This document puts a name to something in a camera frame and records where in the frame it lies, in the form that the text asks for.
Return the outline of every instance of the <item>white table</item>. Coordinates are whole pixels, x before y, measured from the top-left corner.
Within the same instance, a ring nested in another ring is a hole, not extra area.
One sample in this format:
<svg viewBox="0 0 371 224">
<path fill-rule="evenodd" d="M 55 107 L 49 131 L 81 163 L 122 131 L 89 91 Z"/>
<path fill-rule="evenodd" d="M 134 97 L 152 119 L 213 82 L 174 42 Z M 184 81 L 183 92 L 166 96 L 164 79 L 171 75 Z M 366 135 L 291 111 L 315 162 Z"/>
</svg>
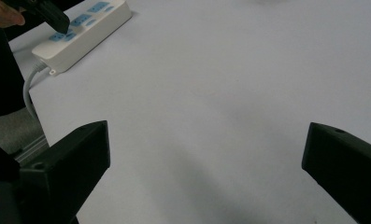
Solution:
<svg viewBox="0 0 371 224">
<path fill-rule="evenodd" d="M 301 160 L 312 121 L 371 144 L 371 0 L 127 3 L 132 19 L 30 91 L 51 145 L 108 122 L 81 224 L 355 223 Z M 52 33 L 10 42 L 24 76 Z"/>
</svg>

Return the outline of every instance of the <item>hand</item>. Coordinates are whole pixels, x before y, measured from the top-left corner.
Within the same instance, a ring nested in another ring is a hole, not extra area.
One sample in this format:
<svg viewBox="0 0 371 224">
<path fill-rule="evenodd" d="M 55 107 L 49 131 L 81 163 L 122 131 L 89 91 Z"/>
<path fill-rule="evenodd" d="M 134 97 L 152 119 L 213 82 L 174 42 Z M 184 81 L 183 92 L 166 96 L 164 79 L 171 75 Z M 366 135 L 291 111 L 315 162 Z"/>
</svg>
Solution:
<svg viewBox="0 0 371 224">
<path fill-rule="evenodd" d="M 25 18 L 21 14 L 24 10 L 17 11 L 0 0 L 0 27 L 7 28 L 12 25 L 24 25 Z"/>
</svg>

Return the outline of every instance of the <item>white power strip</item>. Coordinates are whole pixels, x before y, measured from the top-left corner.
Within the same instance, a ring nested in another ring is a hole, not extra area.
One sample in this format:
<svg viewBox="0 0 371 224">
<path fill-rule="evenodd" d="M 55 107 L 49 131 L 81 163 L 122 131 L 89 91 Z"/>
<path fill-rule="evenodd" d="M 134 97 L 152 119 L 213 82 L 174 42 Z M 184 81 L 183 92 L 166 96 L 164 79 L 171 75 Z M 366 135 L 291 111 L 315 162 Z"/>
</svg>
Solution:
<svg viewBox="0 0 371 224">
<path fill-rule="evenodd" d="M 66 35 L 56 33 L 33 48 L 33 54 L 58 75 L 132 17 L 124 0 L 104 0 L 71 21 Z"/>
</svg>

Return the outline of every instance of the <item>power cord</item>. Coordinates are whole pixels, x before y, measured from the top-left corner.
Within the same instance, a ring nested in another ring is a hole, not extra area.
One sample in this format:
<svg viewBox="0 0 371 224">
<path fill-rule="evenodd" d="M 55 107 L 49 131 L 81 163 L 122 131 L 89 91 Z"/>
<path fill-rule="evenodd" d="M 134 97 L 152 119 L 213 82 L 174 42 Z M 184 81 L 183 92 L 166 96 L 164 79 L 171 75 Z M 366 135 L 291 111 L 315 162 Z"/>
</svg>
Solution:
<svg viewBox="0 0 371 224">
<path fill-rule="evenodd" d="M 38 117 L 36 114 L 36 110 L 33 104 L 31 103 L 31 98 L 30 98 L 29 90 L 31 88 L 31 81 L 33 80 L 33 78 L 38 72 L 45 70 L 45 68 L 47 67 L 48 66 L 43 62 L 35 64 L 33 72 L 30 74 L 30 76 L 28 76 L 28 78 L 26 78 L 24 85 L 22 87 L 22 98 L 25 102 L 25 106 L 27 107 L 28 112 L 34 119 L 38 119 Z"/>
</svg>

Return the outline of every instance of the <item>power strip switch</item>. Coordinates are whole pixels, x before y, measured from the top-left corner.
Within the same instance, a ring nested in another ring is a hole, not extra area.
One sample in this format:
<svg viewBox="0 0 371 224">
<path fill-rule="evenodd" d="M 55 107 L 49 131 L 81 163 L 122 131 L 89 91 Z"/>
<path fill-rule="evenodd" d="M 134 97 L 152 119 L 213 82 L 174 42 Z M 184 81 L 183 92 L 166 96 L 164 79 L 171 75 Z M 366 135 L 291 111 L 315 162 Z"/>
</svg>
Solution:
<svg viewBox="0 0 371 224">
<path fill-rule="evenodd" d="M 32 53 L 51 69 L 51 75 L 61 74 L 131 17 L 124 0 L 96 2 L 71 21 L 67 34 L 50 36 Z"/>
</svg>

